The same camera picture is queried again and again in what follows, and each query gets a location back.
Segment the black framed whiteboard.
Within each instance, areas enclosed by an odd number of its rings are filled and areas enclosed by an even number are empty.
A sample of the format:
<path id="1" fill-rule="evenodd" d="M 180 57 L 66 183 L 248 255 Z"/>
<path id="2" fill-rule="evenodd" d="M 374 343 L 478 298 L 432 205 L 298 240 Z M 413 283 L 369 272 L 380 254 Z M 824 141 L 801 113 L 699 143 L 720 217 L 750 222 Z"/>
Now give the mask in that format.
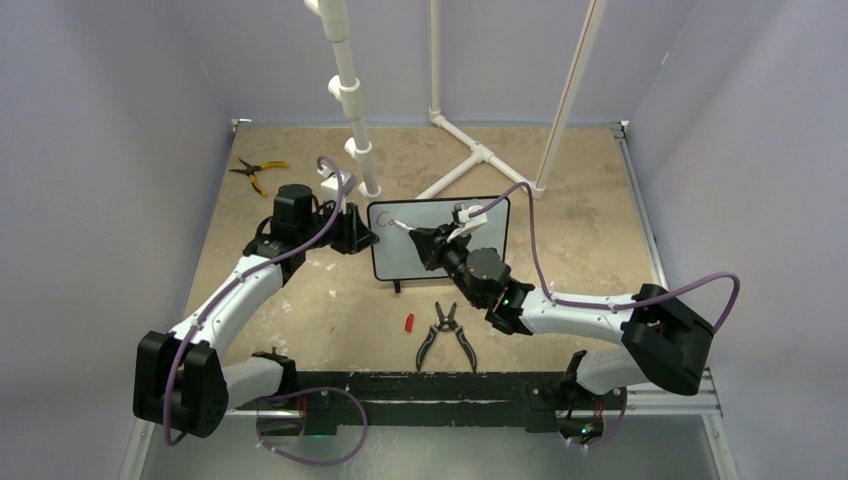
<path id="1" fill-rule="evenodd" d="M 454 197 L 444 199 L 404 199 L 375 201 L 366 212 L 368 228 L 379 237 L 372 246 L 374 276 L 380 281 L 421 280 L 444 278 L 442 269 L 427 271 L 408 231 L 394 225 L 394 220 L 409 227 L 438 227 L 453 220 L 452 210 L 459 203 L 478 203 L 482 206 L 494 200 L 492 195 L 482 197 Z M 470 250 L 494 248 L 505 254 L 511 201 L 503 200 L 487 212 L 487 223 L 471 235 Z"/>

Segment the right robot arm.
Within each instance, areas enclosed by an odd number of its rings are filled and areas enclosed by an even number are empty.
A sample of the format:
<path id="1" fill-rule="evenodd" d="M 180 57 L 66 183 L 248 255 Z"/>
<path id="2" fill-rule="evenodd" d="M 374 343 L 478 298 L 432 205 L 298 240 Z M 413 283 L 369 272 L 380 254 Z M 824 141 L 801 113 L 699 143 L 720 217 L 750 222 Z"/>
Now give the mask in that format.
<path id="1" fill-rule="evenodd" d="M 658 285 L 633 295 L 591 297 L 551 294 L 511 275 L 494 248 L 471 250 L 447 225 L 413 228 L 423 267 L 442 269 L 469 304 L 500 332 L 567 334 L 611 343 L 609 350 L 577 355 L 561 381 L 564 399 L 584 407 L 618 387 L 644 382 L 674 394 L 699 389 L 714 329 Z"/>

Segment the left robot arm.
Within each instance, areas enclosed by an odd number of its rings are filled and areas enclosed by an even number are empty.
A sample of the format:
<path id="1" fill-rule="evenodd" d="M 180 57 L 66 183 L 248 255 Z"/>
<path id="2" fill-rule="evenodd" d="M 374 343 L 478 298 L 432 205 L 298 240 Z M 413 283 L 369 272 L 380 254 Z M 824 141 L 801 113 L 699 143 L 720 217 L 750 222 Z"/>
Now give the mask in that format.
<path id="1" fill-rule="evenodd" d="M 234 367 L 221 358 L 259 308 L 278 293 L 310 249 L 354 255 L 377 244 L 356 204 L 319 202 L 302 184 L 284 185 L 234 271 L 194 313 L 166 333 L 148 332 L 136 353 L 133 406 L 142 420 L 205 438 L 226 412 L 262 398 L 284 409 L 297 399 L 295 363 L 258 352 Z"/>

